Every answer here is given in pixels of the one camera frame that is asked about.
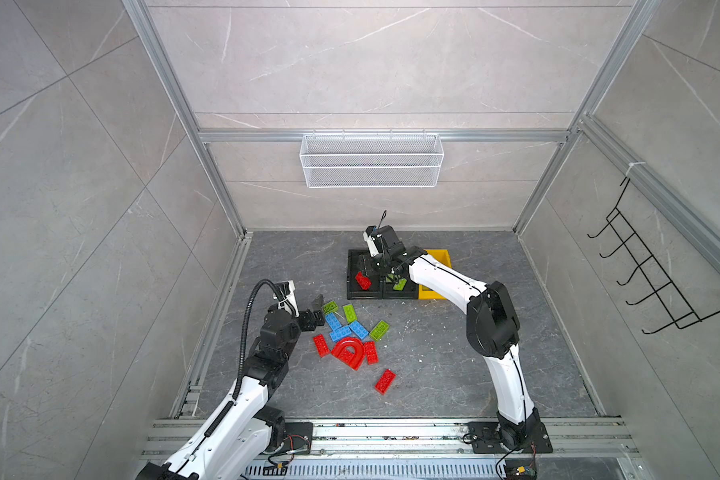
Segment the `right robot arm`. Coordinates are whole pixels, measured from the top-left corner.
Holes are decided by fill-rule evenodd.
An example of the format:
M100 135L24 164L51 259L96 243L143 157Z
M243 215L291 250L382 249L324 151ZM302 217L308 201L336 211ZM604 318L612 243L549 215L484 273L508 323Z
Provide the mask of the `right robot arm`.
M484 358L496 390L499 438L510 451L520 448L541 421L520 365L520 322L506 286L474 280L419 247L406 247L389 225L369 226L363 238L380 275L406 274L466 315L466 338Z

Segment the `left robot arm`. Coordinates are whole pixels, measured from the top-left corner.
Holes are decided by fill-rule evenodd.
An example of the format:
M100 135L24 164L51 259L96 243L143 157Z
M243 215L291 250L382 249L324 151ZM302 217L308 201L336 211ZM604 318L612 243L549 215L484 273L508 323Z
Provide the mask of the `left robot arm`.
M325 324L322 296L307 310L271 306L241 367L242 377L198 431L164 463L146 464L138 479L237 479L261 454L292 446L284 413L268 405L288 373L300 334Z

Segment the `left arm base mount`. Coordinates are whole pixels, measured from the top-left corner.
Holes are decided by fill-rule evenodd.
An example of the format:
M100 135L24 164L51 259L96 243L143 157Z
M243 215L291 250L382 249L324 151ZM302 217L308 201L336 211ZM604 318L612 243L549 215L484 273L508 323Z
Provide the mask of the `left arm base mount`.
M270 442L266 454L295 455L310 453L312 449L314 424L312 422L285 422L271 428Z

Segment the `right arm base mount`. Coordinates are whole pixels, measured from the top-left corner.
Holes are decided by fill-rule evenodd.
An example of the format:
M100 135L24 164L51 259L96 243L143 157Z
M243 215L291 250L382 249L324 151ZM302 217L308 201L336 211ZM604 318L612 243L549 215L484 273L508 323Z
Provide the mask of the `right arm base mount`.
M517 428L511 424L502 425L498 421L469 422L461 441L476 454L547 454L554 451L546 427L540 422L530 429L524 425Z

